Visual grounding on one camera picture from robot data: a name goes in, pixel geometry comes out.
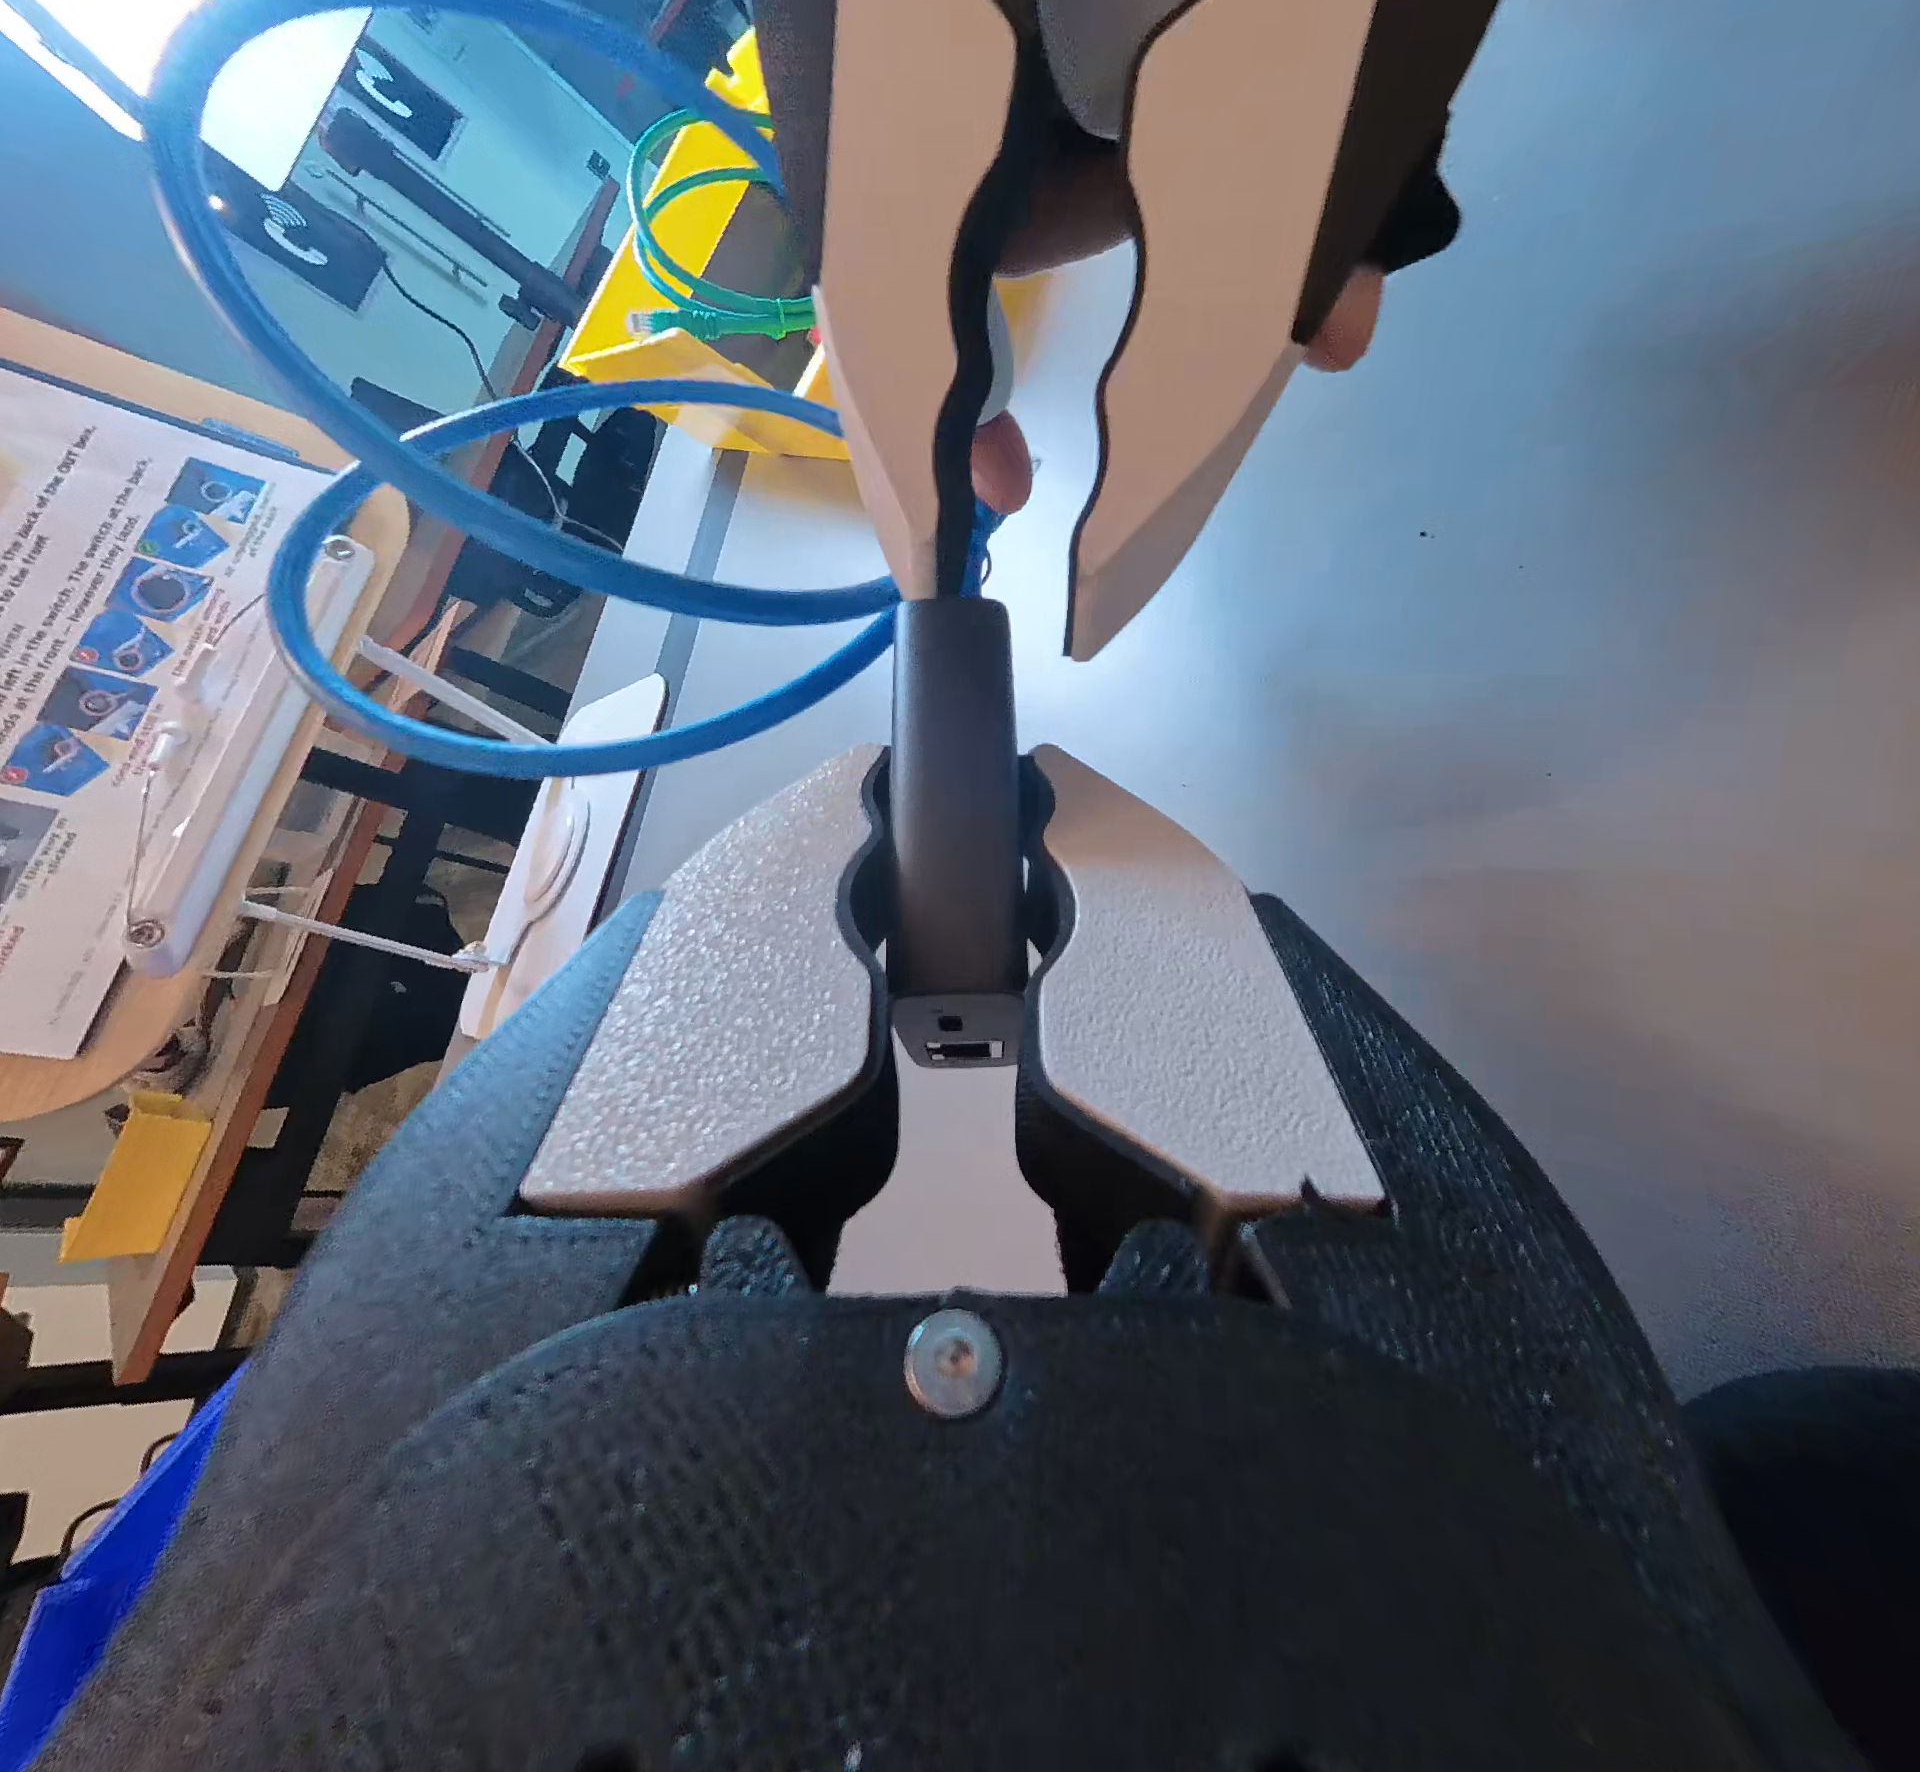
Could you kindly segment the blue plastic bin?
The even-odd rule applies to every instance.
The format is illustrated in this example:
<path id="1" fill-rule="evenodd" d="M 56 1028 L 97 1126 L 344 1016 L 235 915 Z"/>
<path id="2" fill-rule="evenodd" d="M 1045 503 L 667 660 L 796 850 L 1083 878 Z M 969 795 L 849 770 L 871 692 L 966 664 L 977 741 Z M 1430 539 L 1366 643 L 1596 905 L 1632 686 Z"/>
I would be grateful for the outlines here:
<path id="1" fill-rule="evenodd" d="M 35 1760 L 108 1641 L 133 1611 L 173 1535 L 244 1377 L 234 1372 L 114 1501 L 105 1525 L 38 1592 L 2 1692 L 2 1768 Z"/>

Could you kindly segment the person's right hand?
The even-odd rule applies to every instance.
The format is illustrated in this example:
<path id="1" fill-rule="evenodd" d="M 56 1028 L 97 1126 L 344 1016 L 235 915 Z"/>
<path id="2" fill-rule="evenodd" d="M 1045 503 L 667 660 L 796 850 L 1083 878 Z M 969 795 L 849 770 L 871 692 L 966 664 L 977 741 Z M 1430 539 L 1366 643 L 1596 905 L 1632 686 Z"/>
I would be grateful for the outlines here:
<path id="1" fill-rule="evenodd" d="M 1035 177 L 999 249 L 999 278 L 1026 278 L 1082 264 L 1133 238 L 1128 189 L 1108 145 L 1056 155 Z M 1384 272 L 1361 266 L 1307 348 L 1307 366 L 1347 371 L 1368 353 L 1380 322 Z M 980 507 L 1008 518 L 1031 498 L 1035 464 L 1012 411 L 983 420 L 972 441 Z"/>

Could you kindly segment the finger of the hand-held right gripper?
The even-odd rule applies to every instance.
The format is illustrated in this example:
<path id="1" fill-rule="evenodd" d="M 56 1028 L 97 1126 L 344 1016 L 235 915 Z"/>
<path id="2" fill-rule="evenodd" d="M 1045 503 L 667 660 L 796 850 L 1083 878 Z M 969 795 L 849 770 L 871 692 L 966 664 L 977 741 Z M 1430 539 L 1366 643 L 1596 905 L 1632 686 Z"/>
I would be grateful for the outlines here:
<path id="1" fill-rule="evenodd" d="M 1301 366 L 1294 334 L 1380 0 L 1191 0 L 1146 41 L 1123 123 L 1137 286 L 1096 413 L 1066 651 L 1161 592 Z"/>
<path id="2" fill-rule="evenodd" d="M 1011 364 L 991 305 L 1052 117 L 999 0 L 836 0 L 819 309 L 859 497 L 901 596 L 961 592 L 973 433 Z"/>

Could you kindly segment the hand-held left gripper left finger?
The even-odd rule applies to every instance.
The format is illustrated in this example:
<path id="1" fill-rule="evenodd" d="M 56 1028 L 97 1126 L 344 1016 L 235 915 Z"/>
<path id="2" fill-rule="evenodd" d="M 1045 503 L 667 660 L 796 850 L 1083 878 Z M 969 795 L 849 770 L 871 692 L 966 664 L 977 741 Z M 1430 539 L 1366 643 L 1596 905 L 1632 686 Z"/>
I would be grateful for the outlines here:
<path id="1" fill-rule="evenodd" d="M 709 1214 L 871 1079 L 878 969 L 848 889 L 874 848 L 879 760 L 837 754 L 666 881 L 523 1176 L 527 1207 Z"/>

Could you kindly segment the yellow plastic bin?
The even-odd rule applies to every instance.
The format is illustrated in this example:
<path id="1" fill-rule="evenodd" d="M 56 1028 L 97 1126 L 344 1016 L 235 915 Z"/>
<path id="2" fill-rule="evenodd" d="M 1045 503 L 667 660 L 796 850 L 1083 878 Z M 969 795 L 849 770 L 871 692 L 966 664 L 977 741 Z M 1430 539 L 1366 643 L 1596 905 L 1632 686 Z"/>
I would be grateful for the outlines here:
<path id="1" fill-rule="evenodd" d="M 714 276 L 722 241 L 745 221 L 748 197 L 770 198 L 771 177 L 713 117 L 725 113 L 754 132 L 755 145 L 782 149 L 766 110 L 757 33 L 733 48 L 728 71 L 709 76 L 705 98 L 702 106 L 669 110 L 637 143 L 630 175 L 649 166 L 657 174 L 645 191 L 630 181 L 632 224 L 561 364 L 598 384 L 688 378 L 733 395 L 774 392 L 775 413 L 726 398 L 709 419 L 709 444 L 845 462 L 819 286 L 809 294 L 757 296 Z M 1015 384 L 1012 338 L 997 290 L 991 305 L 1008 338 L 1011 364 L 981 422 L 1005 411 Z"/>

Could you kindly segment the black ethernet coupler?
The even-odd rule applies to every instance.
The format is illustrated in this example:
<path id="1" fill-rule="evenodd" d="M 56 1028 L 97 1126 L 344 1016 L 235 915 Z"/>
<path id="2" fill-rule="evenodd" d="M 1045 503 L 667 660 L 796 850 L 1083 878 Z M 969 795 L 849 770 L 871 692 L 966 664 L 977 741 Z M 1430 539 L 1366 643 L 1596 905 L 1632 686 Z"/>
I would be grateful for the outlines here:
<path id="1" fill-rule="evenodd" d="M 887 981 L 905 1054 L 935 1072 L 1021 1060 L 1026 933 L 1012 641 L 1003 604 L 898 610 Z"/>

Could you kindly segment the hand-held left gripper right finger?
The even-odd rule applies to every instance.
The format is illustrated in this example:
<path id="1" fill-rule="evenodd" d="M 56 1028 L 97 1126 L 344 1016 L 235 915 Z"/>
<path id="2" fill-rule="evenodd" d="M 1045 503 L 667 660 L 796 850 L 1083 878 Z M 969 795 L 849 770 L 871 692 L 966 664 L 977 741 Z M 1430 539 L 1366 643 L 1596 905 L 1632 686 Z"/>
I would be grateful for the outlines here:
<path id="1" fill-rule="evenodd" d="M 1064 919 L 1040 972 L 1038 1079 L 1064 1114 L 1202 1218 L 1385 1189 L 1253 897 L 1164 810 L 1058 745 L 1043 864 Z"/>

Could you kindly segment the metal stand rod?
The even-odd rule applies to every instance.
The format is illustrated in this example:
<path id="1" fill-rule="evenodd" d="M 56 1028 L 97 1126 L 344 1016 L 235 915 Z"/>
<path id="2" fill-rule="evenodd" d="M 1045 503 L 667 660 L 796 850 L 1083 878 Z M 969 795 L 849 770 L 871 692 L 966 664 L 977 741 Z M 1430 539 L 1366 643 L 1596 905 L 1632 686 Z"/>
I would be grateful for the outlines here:
<path id="1" fill-rule="evenodd" d="M 403 691 L 416 692 L 438 705 L 444 705 L 450 712 L 474 729 L 485 729 L 511 745 L 552 745 L 552 741 L 546 740 L 539 732 L 521 726 L 515 717 L 494 709 L 477 695 L 461 691 L 414 660 L 384 648 L 382 643 L 373 641 L 371 635 L 361 635 L 358 643 L 358 656 L 371 662 L 378 672 L 394 678 Z"/>
<path id="2" fill-rule="evenodd" d="M 408 943 L 399 937 L 388 937 L 371 933 L 366 929 L 356 929 L 340 923 L 321 922 L 300 913 L 285 911 L 271 902 L 245 897 L 238 905 L 238 915 L 244 922 L 258 925 L 273 925 L 275 929 L 302 935 L 307 940 L 319 940 L 325 943 L 342 943 L 347 948 L 367 949 L 387 958 L 397 958 L 408 963 L 427 966 L 432 969 L 450 972 L 457 976 L 479 976 L 504 969 L 507 960 L 493 958 L 490 953 L 474 948 L 463 948 L 459 951 L 439 951 L 418 943 Z"/>

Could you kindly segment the wooden instruction board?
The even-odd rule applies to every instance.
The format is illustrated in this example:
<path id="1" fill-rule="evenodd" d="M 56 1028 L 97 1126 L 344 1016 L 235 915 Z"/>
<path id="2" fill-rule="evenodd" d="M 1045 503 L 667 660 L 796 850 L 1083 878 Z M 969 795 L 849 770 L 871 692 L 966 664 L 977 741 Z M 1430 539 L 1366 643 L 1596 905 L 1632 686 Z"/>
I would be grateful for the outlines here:
<path id="1" fill-rule="evenodd" d="M 214 592 L 277 551 L 345 455 L 296 414 L 15 311 L 2 353 L 13 1122 L 123 1079 L 180 1015 L 169 983 L 199 948 L 159 981 L 118 948 L 136 737 Z"/>

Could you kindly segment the white clip bar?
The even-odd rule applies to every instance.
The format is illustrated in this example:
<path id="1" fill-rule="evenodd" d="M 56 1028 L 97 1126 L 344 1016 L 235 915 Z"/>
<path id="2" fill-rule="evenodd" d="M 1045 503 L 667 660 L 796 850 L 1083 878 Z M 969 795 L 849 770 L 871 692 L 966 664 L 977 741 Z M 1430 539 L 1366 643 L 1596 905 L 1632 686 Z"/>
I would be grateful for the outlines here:
<path id="1" fill-rule="evenodd" d="M 263 548 L 245 559 L 245 585 L 214 592 L 136 737 L 118 899 L 118 949 L 133 976 L 188 968 L 304 721 L 309 699 L 275 645 L 273 559 Z"/>

